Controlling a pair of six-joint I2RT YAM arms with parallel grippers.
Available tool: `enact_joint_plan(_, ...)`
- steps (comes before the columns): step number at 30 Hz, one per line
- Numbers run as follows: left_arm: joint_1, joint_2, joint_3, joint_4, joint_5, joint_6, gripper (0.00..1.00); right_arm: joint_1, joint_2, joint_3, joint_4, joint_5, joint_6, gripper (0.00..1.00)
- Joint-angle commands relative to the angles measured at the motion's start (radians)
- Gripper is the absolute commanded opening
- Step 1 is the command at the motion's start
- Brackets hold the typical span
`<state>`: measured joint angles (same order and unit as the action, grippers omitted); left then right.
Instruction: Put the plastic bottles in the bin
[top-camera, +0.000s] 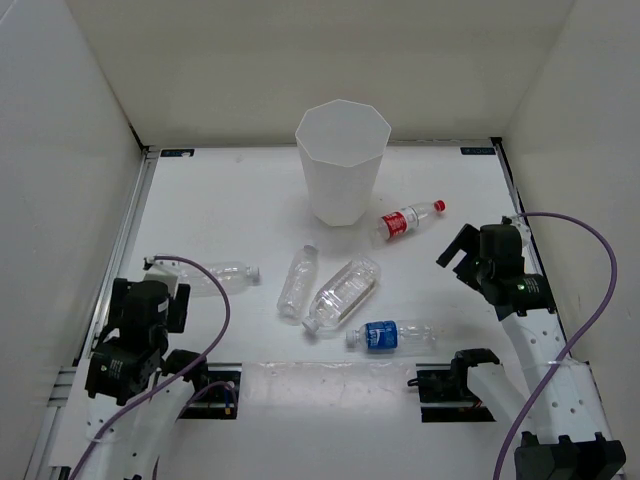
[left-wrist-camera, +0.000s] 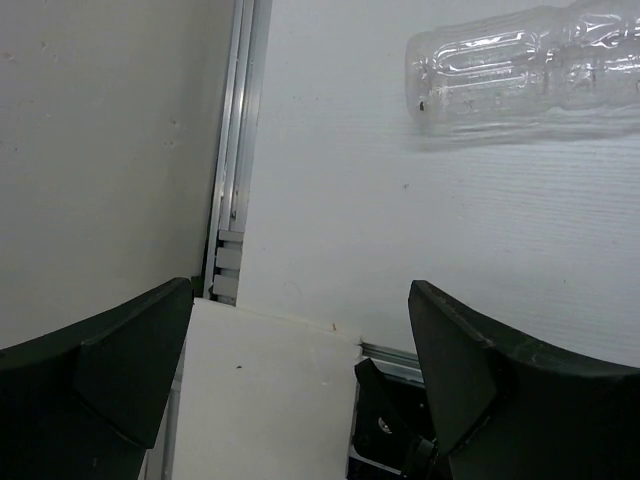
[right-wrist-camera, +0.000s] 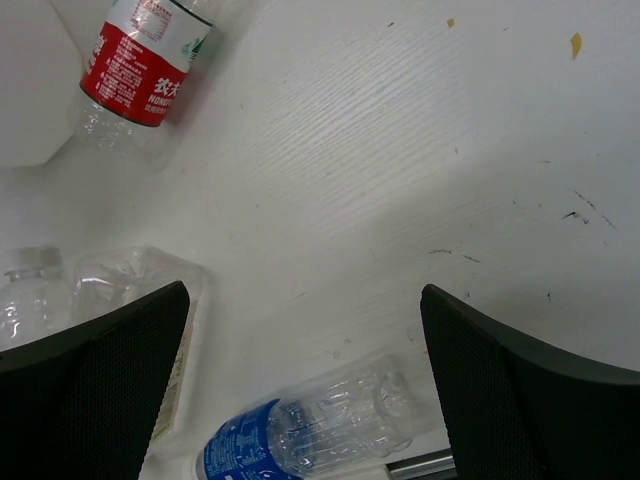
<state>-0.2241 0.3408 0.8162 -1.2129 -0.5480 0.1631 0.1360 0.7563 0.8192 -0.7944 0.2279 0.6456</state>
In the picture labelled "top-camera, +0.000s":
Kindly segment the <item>slim clear plastic bottle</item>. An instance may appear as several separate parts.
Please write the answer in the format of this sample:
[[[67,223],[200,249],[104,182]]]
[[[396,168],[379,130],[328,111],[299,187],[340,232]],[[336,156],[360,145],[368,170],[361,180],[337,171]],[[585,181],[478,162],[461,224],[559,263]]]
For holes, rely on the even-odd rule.
[[[300,318],[317,276],[318,256],[318,249],[309,244],[294,255],[276,305],[282,317]]]

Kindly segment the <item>large clear square bottle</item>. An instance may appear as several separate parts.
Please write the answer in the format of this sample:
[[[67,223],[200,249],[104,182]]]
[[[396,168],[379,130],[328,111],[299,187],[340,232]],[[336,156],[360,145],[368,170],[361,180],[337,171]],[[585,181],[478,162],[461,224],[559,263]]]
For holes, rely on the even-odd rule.
[[[303,328],[310,335],[336,329],[372,294],[380,277],[381,267],[374,260],[354,257],[315,294]]]

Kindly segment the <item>blue label plastic bottle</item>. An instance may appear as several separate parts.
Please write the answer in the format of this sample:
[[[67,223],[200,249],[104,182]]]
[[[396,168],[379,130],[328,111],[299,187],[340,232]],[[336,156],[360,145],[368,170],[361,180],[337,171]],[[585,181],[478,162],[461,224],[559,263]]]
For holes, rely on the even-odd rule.
[[[385,320],[368,322],[359,329],[345,333],[349,350],[370,355],[420,355],[432,350],[436,344],[433,329],[422,321]]]

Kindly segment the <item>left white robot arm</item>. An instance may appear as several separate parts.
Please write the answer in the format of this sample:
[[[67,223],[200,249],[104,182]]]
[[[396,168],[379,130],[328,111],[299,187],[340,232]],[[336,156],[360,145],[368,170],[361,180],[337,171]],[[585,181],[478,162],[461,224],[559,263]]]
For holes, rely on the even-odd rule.
[[[86,373],[87,446],[70,478],[151,478],[174,422],[208,392],[205,355],[169,348],[185,330],[190,293],[170,277],[114,280]]]

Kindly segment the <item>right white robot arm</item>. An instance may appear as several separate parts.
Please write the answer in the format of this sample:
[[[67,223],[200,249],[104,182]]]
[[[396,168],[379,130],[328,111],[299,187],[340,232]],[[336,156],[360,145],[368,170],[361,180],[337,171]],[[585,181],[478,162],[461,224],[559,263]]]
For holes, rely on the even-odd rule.
[[[570,355],[577,339],[562,335],[548,280],[525,270],[528,234],[513,218],[480,228],[466,224],[437,263],[446,267],[464,254],[453,271],[495,309],[529,394],[521,395],[492,359],[453,370],[450,390],[464,400],[478,396],[509,423],[494,478],[513,459],[518,479],[613,479],[626,463],[624,447],[600,427],[603,409],[586,382],[587,365]]]

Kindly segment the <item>red label plastic bottle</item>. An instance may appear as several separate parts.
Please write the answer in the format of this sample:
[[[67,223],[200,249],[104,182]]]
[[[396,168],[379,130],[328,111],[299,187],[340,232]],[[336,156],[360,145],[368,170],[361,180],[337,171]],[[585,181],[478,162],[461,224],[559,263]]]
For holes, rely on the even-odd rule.
[[[426,229],[441,219],[446,211],[443,200],[415,203],[377,219],[371,236],[374,244],[395,241],[420,229]]]

